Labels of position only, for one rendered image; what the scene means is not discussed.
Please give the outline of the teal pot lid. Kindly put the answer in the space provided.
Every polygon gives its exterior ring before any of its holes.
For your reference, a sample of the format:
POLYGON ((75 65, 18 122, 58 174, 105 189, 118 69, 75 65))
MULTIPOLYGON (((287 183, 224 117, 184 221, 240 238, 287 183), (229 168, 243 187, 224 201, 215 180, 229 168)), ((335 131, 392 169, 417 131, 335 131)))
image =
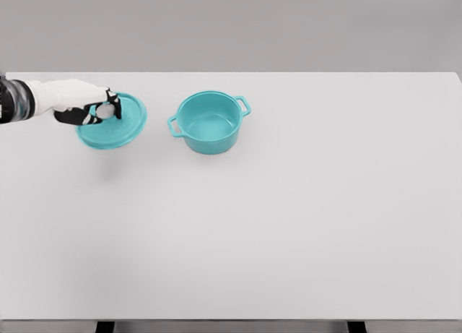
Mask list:
POLYGON ((147 110, 140 99, 133 95, 117 92, 121 101, 122 118, 115 115, 101 124, 77 126, 79 140, 97 150, 110 150, 132 142, 143 130, 147 120, 147 110))

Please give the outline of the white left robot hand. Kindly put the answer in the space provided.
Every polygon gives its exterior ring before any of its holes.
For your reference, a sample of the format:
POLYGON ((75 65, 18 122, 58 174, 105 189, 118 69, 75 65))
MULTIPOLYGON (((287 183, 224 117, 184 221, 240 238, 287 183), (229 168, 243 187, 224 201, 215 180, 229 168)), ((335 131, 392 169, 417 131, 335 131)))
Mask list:
POLYGON ((122 119, 122 105, 117 93, 109 87, 100 87, 79 79, 57 80, 58 99, 52 110, 54 118, 62 124, 85 126, 101 124, 103 119, 90 113, 92 106, 98 109, 108 103, 113 107, 113 115, 122 119))

